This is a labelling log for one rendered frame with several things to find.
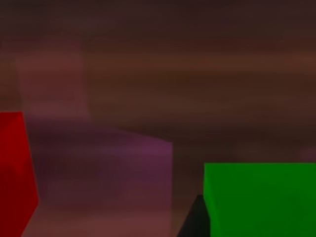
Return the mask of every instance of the red shape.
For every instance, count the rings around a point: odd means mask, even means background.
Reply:
[[[0,237],[20,237],[38,201],[23,114],[0,113]]]

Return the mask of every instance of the block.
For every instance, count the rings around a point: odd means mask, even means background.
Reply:
[[[177,237],[209,237],[210,219],[203,195],[198,195]]]
[[[212,237],[316,236],[315,163],[207,163]]]
[[[20,237],[38,204],[21,112],[0,113],[0,236]]]

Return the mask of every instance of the green cube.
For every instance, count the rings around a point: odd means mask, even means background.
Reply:
[[[316,237],[316,163],[207,163],[211,237]]]

